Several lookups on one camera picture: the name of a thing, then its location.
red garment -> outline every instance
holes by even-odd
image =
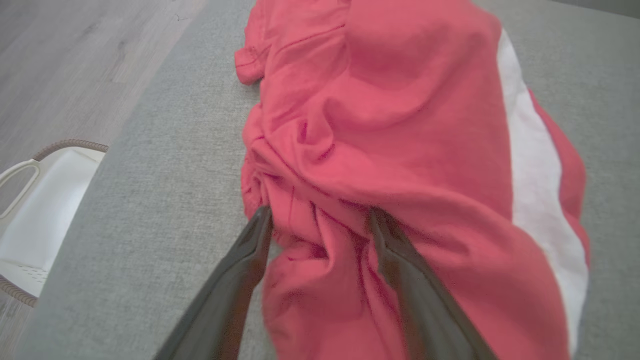
[[[262,78],[245,212],[284,248],[263,314],[278,356],[401,359],[365,223],[388,211],[501,359],[569,359],[588,280],[584,166],[466,0],[257,0],[236,53]]]

laundry basket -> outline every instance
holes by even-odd
[[[106,145],[64,140],[0,175],[33,175],[0,214],[0,289],[34,306]]]

white stripe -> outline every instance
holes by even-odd
[[[588,283],[584,248],[560,206],[562,165],[556,147],[534,109],[515,50],[504,30],[497,60],[511,139],[513,223],[542,248],[556,276],[573,355]]]

wooden floor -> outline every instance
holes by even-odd
[[[111,144],[204,4],[0,0],[0,172],[59,140]],[[0,360],[30,313],[0,292]]]

red cloth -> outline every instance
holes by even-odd
[[[570,358],[584,167],[518,87],[508,41],[466,0],[257,0],[236,52],[238,78],[262,78],[242,191],[248,217],[271,206],[283,248],[262,304],[280,359],[405,356],[369,206],[402,223],[499,358]]]

